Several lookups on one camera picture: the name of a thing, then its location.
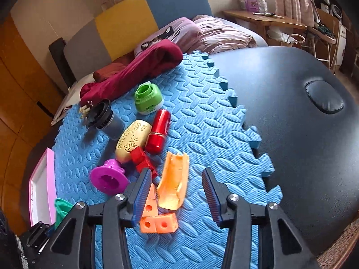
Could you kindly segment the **magenta flanged plastic spool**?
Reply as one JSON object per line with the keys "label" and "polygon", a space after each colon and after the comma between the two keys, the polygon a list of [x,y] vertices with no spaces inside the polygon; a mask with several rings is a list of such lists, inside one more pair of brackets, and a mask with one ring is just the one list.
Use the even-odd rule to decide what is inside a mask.
{"label": "magenta flanged plastic spool", "polygon": [[94,168],[90,172],[90,181],[100,192],[110,196],[123,193],[130,183],[124,168],[114,158]]}

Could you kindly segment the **orange half-pipe plastic piece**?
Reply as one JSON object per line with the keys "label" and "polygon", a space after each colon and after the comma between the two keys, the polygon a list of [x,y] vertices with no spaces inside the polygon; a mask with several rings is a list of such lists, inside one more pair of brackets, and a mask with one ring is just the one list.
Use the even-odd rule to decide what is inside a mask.
{"label": "orange half-pipe plastic piece", "polygon": [[157,186],[158,205],[167,210],[178,210],[186,196],[188,178],[189,155],[168,152]]}

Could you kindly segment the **green flanged plastic spool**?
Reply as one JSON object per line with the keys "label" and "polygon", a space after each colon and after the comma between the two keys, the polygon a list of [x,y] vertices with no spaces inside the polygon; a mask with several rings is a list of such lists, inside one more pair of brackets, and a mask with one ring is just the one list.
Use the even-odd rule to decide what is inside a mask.
{"label": "green flanged plastic spool", "polygon": [[67,216],[68,212],[71,211],[73,208],[73,204],[57,198],[54,201],[54,207],[55,207],[55,228],[57,228],[60,223],[63,221],[63,219]]}

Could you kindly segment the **red metallic capsule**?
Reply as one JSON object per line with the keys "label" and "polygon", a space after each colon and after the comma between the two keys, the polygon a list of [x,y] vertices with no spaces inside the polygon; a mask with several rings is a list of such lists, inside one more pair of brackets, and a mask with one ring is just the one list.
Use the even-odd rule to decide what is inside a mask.
{"label": "red metallic capsule", "polygon": [[164,149],[170,126],[170,118],[171,114],[169,111],[165,109],[157,111],[145,144],[145,150],[149,154],[159,154]]}

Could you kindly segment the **black grey cylinder cup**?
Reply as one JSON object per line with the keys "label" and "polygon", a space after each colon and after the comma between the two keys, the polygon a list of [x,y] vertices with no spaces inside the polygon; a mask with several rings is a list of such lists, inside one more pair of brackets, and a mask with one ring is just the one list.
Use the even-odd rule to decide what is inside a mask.
{"label": "black grey cylinder cup", "polygon": [[125,124],[111,109],[109,99],[104,99],[93,106],[85,120],[89,129],[97,129],[106,134],[111,140],[118,140],[124,132]]}

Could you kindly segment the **brown wooden peg ball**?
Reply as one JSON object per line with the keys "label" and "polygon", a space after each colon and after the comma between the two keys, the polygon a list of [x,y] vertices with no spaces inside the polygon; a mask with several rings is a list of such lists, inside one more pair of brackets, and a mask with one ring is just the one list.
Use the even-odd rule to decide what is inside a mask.
{"label": "brown wooden peg ball", "polygon": [[90,110],[92,109],[92,107],[93,107],[93,104],[90,101],[88,101],[82,107],[79,107],[80,118],[85,119],[88,116],[88,114],[90,113]]}

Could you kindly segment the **green white round dispenser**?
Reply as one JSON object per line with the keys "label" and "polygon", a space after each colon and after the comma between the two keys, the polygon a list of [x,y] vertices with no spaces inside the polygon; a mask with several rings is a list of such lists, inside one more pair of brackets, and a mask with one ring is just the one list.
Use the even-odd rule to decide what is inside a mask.
{"label": "green white round dispenser", "polygon": [[147,81],[136,89],[134,93],[134,104],[137,111],[142,115],[148,115],[160,110],[164,99],[157,85]]}

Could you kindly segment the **red plastic block piece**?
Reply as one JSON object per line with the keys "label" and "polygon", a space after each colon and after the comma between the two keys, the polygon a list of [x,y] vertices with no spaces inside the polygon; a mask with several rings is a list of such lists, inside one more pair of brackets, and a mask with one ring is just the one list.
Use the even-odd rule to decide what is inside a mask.
{"label": "red plastic block piece", "polygon": [[134,163],[134,166],[136,167],[136,170],[141,173],[143,169],[149,169],[151,170],[151,176],[154,180],[157,176],[157,170],[153,163],[151,162],[149,156],[144,152],[144,150],[137,146],[130,152],[131,160]]}

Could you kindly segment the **pink rimmed white tray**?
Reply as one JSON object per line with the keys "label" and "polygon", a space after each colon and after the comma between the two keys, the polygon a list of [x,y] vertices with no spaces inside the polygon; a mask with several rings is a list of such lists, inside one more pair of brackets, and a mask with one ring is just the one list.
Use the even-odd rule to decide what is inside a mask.
{"label": "pink rimmed white tray", "polygon": [[54,224],[57,198],[54,151],[47,148],[39,159],[28,182],[28,208],[31,226],[38,222]]}

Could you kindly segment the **black padded massage table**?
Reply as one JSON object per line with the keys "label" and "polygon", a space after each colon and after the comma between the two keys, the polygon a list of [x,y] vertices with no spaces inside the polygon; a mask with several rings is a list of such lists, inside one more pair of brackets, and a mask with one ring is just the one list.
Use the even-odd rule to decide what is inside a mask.
{"label": "black padded massage table", "polygon": [[[220,75],[246,109],[280,186],[281,208],[314,255],[334,243],[358,212],[358,105],[324,64],[294,47],[255,47],[212,55]],[[344,107],[325,114],[305,87],[323,80]]]}

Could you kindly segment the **maroon folded blanket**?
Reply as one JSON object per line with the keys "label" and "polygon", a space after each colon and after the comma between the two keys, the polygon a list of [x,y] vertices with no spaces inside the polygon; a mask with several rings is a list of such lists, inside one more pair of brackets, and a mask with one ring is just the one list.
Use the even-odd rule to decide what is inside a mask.
{"label": "maroon folded blanket", "polygon": [[139,54],[129,64],[113,62],[93,73],[94,82],[84,85],[80,91],[80,105],[111,101],[128,92],[144,79],[155,78],[183,60],[180,48],[165,39]]}

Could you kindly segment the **grey yellow blue headboard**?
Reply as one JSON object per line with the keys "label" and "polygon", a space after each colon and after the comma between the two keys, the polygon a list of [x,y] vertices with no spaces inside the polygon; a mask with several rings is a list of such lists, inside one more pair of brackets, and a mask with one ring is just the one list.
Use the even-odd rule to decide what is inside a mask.
{"label": "grey yellow blue headboard", "polygon": [[64,47],[76,80],[136,48],[168,23],[212,15],[208,0],[123,0],[83,26]]}

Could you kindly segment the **pink cat print pillow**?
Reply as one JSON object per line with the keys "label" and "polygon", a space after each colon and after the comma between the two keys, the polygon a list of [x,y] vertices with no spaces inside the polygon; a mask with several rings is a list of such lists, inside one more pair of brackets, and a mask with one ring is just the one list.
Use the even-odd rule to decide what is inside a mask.
{"label": "pink cat print pillow", "polygon": [[157,32],[141,41],[134,49],[138,56],[143,51],[160,41],[167,39],[176,44],[183,53],[186,53],[202,36],[202,30],[191,20],[185,17],[178,18]]}

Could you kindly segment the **wooden side table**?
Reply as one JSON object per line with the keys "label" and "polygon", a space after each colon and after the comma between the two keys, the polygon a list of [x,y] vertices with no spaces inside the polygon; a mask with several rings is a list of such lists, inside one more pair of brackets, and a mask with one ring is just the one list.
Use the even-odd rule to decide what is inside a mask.
{"label": "wooden side table", "polygon": [[[223,14],[226,19],[239,25],[248,24],[249,28],[259,34],[270,46],[295,46],[301,48],[305,43],[303,34],[306,33],[307,26],[286,16],[268,16],[264,13],[255,14],[240,10],[225,10]],[[267,33],[269,30],[288,30],[288,37],[293,38],[294,41],[280,41],[270,37]]]}

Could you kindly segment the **cluttered wooden shelf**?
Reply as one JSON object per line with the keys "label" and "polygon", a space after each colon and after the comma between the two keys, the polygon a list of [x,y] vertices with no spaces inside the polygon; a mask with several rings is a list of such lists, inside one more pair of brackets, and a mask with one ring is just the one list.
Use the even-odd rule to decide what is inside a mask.
{"label": "cluttered wooden shelf", "polygon": [[334,73],[343,63],[347,29],[331,14],[313,7],[314,27],[307,27],[309,52]]}

